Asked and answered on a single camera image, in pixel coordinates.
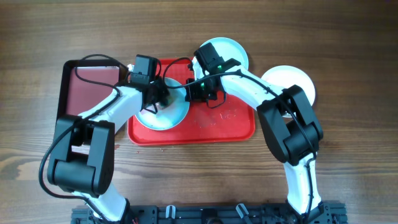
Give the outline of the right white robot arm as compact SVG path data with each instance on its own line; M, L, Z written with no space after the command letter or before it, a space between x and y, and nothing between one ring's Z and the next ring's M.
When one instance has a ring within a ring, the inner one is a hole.
M195 77L186 89L214 86L257 111L267 147L284 165L289 208L301 223L319 216L322 200L315 161L323 130L304 90L298 85L284 88L267 83L235 59L213 68L203 68L195 59L188 67Z

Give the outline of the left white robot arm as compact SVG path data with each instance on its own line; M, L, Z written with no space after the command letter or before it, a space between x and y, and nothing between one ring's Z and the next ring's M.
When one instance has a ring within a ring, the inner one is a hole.
M165 105L170 93L163 78L122 80L111 88L92 109L59 117L40 163L39 183L55 198L83 200L102 223L132 223L129 200L112 183L115 134L148 106Z

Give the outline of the green yellow sponge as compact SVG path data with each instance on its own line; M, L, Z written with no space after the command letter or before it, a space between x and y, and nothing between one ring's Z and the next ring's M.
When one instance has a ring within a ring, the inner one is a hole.
M158 109L160 109L160 110L164 110L164 109L166 109L168 106L170 106L171 103L172 103L172 100L166 98L166 99L160 100L160 101L158 102L158 106L157 106L157 107L158 107Z

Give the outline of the light blue plate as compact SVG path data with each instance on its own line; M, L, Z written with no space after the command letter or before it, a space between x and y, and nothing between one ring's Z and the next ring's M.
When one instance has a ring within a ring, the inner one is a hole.
M155 131L165 131L176 127L184 120L190 107L190 103L185 101L187 92L184 88L169 88L169 86L180 86L178 81L165 78L164 82L170 92L170 99L172 100L170 106L158 113L142 110L135 115L138 122Z
M239 68L244 68L246 70L249 70L249 58L244 50L244 48L235 40L227 38L227 37L215 37L210 40L207 40L203 44L201 44L200 47L211 43L215 50L217 51L217 54L222 57L222 59L226 62L227 60L233 58L237 60L240 63ZM198 62L197 57L195 56L193 61L193 72L194 75L202 75L202 68ZM236 67L232 67L229 69L225 69L225 66L222 65L223 72L233 72L236 71Z

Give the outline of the white plate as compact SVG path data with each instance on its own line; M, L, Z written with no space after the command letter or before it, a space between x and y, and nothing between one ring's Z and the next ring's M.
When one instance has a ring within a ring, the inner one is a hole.
M290 65L279 65L270 68L261 77L262 80L284 88L298 85L305 92L310 104L316 100L316 89L311 78L301 69Z

